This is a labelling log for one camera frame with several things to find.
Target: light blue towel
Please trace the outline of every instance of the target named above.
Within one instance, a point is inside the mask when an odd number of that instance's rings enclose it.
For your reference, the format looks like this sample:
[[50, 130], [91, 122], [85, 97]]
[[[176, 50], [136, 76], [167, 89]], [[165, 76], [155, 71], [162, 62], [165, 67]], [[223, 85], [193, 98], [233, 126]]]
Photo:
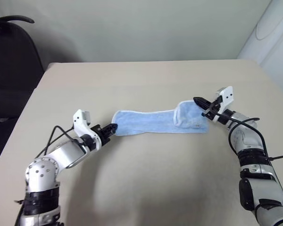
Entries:
[[118, 111], [112, 123], [118, 125], [116, 135], [151, 133], [206, 133], [208, 124], [202, 109], [193, 101], [183, 101], [174, 110], [162, 112]]

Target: silver robot arm segment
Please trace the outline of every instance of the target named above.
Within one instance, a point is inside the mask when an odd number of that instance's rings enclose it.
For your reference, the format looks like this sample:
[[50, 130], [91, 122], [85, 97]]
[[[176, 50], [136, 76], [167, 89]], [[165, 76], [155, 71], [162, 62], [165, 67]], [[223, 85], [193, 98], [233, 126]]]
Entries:
[[255, 130], [255, 120], [228, 109], [233, 102], [233, 88], [222, 88], [211, 103], [194, 97], [205, 112], [203, 116], [225, 125], [230, 143], [240, 162], [239, 192], [244, 209], [255, 215], [261, 226], [283, 226], [283, 189], [268, 157], [265, 144]]
[[100, 150], [117, 129], [116, 124], [104, 128], [96, 125], [91, 129], [89, 112], [78, 110], [74, 114], [74, 130], [78, 137], [68, 140], [51, 153], [36, 158], [25, 172], [25, 199], [20, 226], [62, 226], [58, 205], [59, 186], [57, 175], [64, 169], [74, 167], [92, 150]]

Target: white wall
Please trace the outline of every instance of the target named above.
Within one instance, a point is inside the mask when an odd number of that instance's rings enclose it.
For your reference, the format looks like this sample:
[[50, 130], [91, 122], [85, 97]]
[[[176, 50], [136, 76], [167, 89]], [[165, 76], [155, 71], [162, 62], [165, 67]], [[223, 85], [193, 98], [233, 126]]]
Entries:
[[283, 0], [273, 0], [238, 55], [253, 59], [283, 90]]
[[49, 62], [234, 59], [270, 0], [0, 0]]

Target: chair backrest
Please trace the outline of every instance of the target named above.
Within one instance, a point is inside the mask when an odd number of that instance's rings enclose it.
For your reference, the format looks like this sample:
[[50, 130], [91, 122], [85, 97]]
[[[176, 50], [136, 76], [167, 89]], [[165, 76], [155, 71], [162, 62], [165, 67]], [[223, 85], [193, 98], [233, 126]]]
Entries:
[[10, 20], [34, 23], [25, 16], [0, 18], [0, 118], [18, 117], [44, 74], [33, 40]]
[[10, 20], [34, 23], [25, 16], [0, 18], [0, 89], [33, 90], [44, 70], [31, 37]]

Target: black chair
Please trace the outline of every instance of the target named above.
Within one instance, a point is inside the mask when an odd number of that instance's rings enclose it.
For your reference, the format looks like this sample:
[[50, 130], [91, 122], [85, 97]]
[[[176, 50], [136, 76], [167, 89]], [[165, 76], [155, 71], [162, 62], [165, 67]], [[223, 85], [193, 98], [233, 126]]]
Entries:
[[34, 23], [25, 16], [0, 17], [0, 154], [44, 74], [33, 40], [12, 20]]

